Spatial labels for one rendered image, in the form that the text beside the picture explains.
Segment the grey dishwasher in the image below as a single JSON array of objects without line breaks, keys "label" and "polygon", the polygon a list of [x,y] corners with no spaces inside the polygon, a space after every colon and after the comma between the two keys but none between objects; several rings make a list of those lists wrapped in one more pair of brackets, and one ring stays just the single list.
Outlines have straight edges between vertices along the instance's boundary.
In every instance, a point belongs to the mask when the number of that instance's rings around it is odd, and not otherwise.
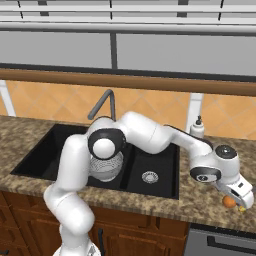
[{"label": "grey dishwasher", "polygon": [[256,234],[191,224],[183,256],[256,256]]}]

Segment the white window blinds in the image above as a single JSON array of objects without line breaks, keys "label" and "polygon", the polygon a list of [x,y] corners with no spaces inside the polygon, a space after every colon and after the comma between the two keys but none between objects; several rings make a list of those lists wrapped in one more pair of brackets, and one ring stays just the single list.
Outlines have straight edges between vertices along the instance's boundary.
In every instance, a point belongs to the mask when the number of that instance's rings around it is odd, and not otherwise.
[{"label": "white window blinds", "polygon": [[0,0],[0,28],[256,33],[256,0]]}]

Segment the wooden cupboard door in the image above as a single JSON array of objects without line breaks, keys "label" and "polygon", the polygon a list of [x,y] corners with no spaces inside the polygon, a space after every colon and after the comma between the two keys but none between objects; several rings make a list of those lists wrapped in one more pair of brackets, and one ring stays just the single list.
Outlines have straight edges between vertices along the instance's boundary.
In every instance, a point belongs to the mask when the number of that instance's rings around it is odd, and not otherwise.
[{"label": "wooden cupboard door", "polygon": [[105,256],[183,256],[187,222],[95,206],[92,210],[90,237],[100,249],[98,229],[103,229]]}]

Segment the grey window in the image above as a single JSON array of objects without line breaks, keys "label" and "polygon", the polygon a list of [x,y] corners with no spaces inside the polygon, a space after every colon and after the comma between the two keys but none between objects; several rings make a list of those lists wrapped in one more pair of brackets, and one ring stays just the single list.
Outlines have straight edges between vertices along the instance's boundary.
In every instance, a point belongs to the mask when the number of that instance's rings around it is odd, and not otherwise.
[{"label": "grey window", "polygon": [[0,67],[256,82],[256,38],[0,31]]}]

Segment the white soap dispenser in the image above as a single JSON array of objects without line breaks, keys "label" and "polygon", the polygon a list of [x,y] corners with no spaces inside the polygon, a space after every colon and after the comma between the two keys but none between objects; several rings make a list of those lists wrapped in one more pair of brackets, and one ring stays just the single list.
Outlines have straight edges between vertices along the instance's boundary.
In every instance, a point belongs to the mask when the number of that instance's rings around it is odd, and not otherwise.
[{"label": "white soap dispenser", "polygon": [[198,116],[197,120],[190,126],[190,134],[198,138],[203,138],[204,131],[205,131],[205,128],[202,122],[202,118],[201,116]]}]

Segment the black kitchen sink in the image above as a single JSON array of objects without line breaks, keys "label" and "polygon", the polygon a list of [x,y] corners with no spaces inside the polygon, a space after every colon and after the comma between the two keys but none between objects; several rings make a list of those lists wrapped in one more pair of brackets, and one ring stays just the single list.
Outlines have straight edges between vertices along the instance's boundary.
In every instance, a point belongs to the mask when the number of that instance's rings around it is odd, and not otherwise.
[{"label": "black kitchen sink", "polygon": [[[84,134],[85,126],[55,124],[25,158],[13,169],[12,175],[55,181],[65,140],[73,134]],[[121,172],[110,182],[94,177],[88,179],[88,186],[117,191],[179,199],[179,154],[180,148],[170,144],[159,154],[148,154],[127,144],[122,150],[124,163]],[[155,172],[159,179],[148,184],[142,174]]]}]

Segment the wooden window ledge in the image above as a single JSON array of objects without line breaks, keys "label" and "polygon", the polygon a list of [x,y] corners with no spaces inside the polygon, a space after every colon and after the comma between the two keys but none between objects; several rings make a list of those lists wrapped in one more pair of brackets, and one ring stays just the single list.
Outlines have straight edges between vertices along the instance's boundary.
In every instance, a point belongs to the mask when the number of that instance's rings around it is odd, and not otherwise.
[{"label": "wooden window ledge", "polygon": [[0,68],[0,79],[256,97],[256,82],[212,81]]}]

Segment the orange tangerine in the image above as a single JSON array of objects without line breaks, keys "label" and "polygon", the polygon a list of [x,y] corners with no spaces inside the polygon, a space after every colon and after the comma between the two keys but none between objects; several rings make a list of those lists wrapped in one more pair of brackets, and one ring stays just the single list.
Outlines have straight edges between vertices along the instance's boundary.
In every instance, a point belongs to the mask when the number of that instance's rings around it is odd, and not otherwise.
[{"label": "orange tangerine", "polygon": [[229,196],[224,196],[222,203],[226,208],[234,208],[236,206],[236,201]]}]

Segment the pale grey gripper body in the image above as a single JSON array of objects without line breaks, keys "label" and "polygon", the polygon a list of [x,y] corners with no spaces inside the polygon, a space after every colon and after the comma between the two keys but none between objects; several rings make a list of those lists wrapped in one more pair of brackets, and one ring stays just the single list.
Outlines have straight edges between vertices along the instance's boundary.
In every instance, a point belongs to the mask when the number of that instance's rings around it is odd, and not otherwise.
[{"label": "pale grey gripper body", "polygon": [[254,204],[254,195],[250,183],[216,184],[216,188],[231,197],[239,206],[250,209]]}]

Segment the wooden drawer fronts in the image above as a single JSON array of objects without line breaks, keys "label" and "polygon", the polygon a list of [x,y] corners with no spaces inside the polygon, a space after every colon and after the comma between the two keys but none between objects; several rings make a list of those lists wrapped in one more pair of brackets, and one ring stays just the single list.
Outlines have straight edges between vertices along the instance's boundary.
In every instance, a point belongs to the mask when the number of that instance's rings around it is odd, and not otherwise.
[{"label": "wooden drawer fronts", "polygon": [[48,210],[42,195],[2,191],[32,256],[53,256],[61,246],[59,222]]}]

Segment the silver sink drain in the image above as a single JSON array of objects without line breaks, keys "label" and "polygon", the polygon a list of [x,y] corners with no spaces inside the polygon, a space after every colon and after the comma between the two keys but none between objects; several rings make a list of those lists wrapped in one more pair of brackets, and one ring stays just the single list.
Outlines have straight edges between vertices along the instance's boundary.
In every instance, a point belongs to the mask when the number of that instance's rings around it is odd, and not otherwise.
[{"label": "silver sink drain", "polygon": [[158,179],[158,175],[153,171],[147,171],[142,174],[142,180],[148,184],[156,183]]}]

